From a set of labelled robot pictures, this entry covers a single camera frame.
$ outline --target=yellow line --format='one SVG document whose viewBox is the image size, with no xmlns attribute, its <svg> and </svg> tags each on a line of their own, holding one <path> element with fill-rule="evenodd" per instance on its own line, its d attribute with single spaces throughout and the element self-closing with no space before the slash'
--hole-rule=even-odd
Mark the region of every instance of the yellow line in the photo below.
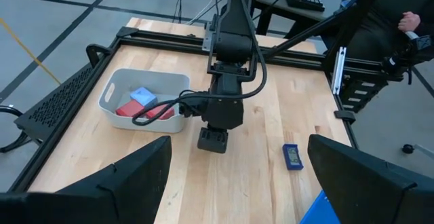
<svg viewBox="0 0 434 224">
<path fill-rule="evenodd" d="M 50 75 L 50 77 L 52 77 L 59 85 L 61 84 L 61 82 L 53 75 L 53 73 L 51 71 L 49 71 L 47 69 L 47 67 L 45 67 L 41 61 L 38 60 L 38 58 L 35 57 L 35 55 L 32 54 L 32 52 L 26 48 L 26 46 L 20 41 L 20 39 L 14 34 L 14 32 L 11 30 L 10 27 L 8 27 L 8 25 L 6 24 L 6 22 L 0 18 L 0 23 L 5 27 L 5 29 L 8 31 L 8 33 L 12 36 L 12 38 L 15 39 L 15 41 L 21 46 L 22 49 L 24 49 L 28 55 L 30 55 L 30 57 L 32 57 L 33 61 L 35 61 L 48 75 Z"/>
</svg>

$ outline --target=white plastic bin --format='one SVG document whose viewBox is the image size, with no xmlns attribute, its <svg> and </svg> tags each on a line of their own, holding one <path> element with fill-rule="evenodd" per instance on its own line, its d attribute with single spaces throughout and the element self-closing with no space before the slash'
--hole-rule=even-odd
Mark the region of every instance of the white plastic bin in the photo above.
<svg viewBox="0 0 434 224">
<path fill-rule="evenodd" d="M 165 120 L 155 120 L 147 126 L 136 126 L 132 123 L 131 117 L 116 115 L 116 109 L 130 101 L 131 92 L 140 87 L 152 92 L 157 97 L 158 102 L 161 102 L 175 99 L 181 91 L 189 89 L 190 79 L 186 75 L 174 73 L 118 69 L 106 84 L 98 103 L 111 124 L 116 128 L 128 130 L 180 132 L 184 128 L 186 118 L 179 114 L 178 104 L 174 106 L 175 116 Z M 146 120 L 147 118 L 138 119 L 140 122 Z"/>
</svg>

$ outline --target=black desk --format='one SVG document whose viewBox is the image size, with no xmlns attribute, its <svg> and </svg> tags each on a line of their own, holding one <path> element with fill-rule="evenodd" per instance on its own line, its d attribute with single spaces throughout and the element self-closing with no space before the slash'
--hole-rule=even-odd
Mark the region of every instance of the black desk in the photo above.
<svg viewBox="0 0 434 224">
<path fill-rule="evenodd" d="M 276 0 L 256 0 L 254 6 L 262 11 L 267 9 Z M 296 21 L 294 24 L 295 29 L 304 29 L 317 22 L 320 22 L 330 17 L 340 7 L 342 0 L 322 0 L 325 11 L 318 12 L 313 10 L 304 10 L 297 7 L 289 7 L 286 0 L 278 0 L 276 4 L 266 14 L 261 15 L 259 18 L 258 28 L 256 34 L 266 35 L 270 25 L 272 14 L 289 18 Z"/>
</svg>

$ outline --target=red block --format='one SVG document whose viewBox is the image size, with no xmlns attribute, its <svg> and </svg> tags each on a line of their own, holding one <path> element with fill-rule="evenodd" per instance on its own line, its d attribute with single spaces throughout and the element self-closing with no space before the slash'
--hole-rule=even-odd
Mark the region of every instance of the red block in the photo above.
<svg viewBox="0 0 434 224">
<path fill-rule="evenodd" d="M 146 113 L 146 118 L 150 119 L 150 118 L 154 117 L 156 114 L 158 114 L 166 106 L 167 105 L 160 105 L 158 107 L 155 107 L 154 109 L 151 109 L 150 111 L 148 111 Z M 169 118 L 171 118 L 174 115 L 175 115 L 175 110 L 172 107 L 169 110 L 167 110 L 162 116 L 160 116 L 159 119 L 169 119 Z"/>
<path fill-rule="evenodd" d="M 116 114 L 119 116 L 133 117 L 135 114 L 140 112 L 144 107 L 137 101 L 131 100 L 126 104 L 122 105 L 116 110 Z"/>
</svg>

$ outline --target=perforated metal panel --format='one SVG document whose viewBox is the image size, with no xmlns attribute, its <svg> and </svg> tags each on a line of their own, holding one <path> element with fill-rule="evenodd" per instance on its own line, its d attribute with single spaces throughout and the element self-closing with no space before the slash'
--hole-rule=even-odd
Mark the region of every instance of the perforated metal panel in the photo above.
<svg viewBox="0 0 434 224">
<path fill-rule="evenodd" d="M 15 123 L 31 138 L 45 141 L 56 129 L 59 119 L 65 116 L 66 110 L 71 108 L 83 85 L 89 79 L 93 68 L 84 66 L 79 72 L 66 80 L 62 85 L 47 95 L 43 100 L 29 109 Z"/>
</svg>

